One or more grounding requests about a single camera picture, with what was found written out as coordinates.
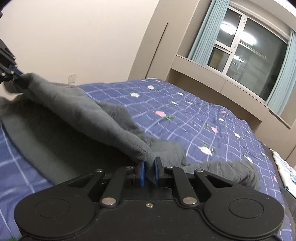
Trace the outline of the grey fleece pants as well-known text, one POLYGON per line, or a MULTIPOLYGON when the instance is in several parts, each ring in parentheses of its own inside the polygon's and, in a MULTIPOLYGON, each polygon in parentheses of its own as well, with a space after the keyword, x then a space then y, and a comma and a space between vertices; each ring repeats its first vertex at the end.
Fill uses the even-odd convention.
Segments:
POLYGON ((250 161, 188 164, 184 147, 152 138, 115 104, 90 98, 81 88, 48 82, 27 73, 4 77, 13 100, 1 99, 1 122, 21 155, 45 178, 60 184, 95 169, 108 172, 155 158, 186 173, 204 169, 235 183, 260 189, 257 168, 250 161))

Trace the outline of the light blue curtain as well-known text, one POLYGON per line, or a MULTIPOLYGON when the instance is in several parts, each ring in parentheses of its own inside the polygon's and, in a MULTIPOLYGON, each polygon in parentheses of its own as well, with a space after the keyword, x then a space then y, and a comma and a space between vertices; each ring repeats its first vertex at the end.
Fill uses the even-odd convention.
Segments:
POLYGON ((266 105, 277 115, 281 115, 295 85, 295 31, 290 30, 287 50, 275 85, 266 105))
POLYGON ((211 1, 189 52, 188 59, 199 65, 207 65, 229 3, 230 0, 211 1))

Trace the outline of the light blue right curtain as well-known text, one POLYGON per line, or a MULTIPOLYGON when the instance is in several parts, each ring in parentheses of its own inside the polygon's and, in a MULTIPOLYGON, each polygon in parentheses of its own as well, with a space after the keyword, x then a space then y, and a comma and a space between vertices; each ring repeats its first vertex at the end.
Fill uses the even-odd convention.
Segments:
POLYGON ((281 115, 295 85, 295 31, 290 30, 287 50, 275 85, 266 105, 277 115, 281 115))

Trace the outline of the beige built-in wardrobe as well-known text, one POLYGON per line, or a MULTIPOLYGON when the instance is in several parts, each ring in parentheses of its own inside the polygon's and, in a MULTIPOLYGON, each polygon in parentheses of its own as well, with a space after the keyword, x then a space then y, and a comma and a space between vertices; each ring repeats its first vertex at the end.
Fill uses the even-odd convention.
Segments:
MULTIPOLYGON (((281 115, 266 100, 207 65, 188 59, 211 1, 159 1, 145 31, 129 79, 157 77, 196 96, 230 109, 246 120, 256 137, 295 164, 295 85, 281 115)), ((276 1, 230 1, 287 41, 295 17, 276 1)))

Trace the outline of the light blue left curtain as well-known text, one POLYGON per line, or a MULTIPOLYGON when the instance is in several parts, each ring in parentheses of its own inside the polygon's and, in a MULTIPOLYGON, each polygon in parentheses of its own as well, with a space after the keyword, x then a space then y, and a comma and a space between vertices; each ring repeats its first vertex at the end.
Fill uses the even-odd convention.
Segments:
POLYGON ((207 65, 229 3, 230 0, 211 1, 189 52, 188 59, 199 65, 207 65))

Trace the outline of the window with white frame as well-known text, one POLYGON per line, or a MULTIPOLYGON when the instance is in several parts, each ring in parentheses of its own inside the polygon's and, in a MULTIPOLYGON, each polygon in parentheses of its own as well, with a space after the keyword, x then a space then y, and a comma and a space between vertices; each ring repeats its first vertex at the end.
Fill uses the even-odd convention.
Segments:
POLYGON ((267 100, 280 73, 287 41, 228 7, 208 66, 267 100))

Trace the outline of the light blue patterned pillow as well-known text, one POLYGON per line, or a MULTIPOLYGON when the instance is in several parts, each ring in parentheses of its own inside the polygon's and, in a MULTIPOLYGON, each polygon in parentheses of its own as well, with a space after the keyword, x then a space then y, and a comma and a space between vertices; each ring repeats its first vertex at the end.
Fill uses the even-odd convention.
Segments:
POLYGON ((295 170, 283 160, 280 154, 271 149, 273 159, 277 165, 278 172, 280 174, 283 185, 288 192, 295 197, 296 185, 295 185, 295 170))

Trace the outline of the white wall socket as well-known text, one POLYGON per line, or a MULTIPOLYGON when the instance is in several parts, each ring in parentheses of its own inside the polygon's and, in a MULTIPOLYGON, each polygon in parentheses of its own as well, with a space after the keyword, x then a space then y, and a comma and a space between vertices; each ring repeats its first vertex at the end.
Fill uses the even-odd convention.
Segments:
POLYGON ((76 81, 76 74, 75 73, 71 73, 68 75, 68 84, 73 84, 76 81))

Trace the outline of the blue floral checked quilt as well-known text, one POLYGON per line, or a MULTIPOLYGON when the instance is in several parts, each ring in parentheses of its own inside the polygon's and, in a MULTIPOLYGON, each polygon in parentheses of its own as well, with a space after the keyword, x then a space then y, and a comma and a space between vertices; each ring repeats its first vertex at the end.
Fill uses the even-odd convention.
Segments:
MULTIPOLYGON (((118 83, 92 83, 82 89, 93 99, 123 105, 149 136, 179 142, 192 164, 210 161, 252 162, 260 175, 260 190, 287 205, 278 169, 269 149, 244 120, 156 78, 118 83)), ((1 131, 1 240, 16 240, 16 204, 25 196, 50 187, 27 162, 5 131, 1 131)))

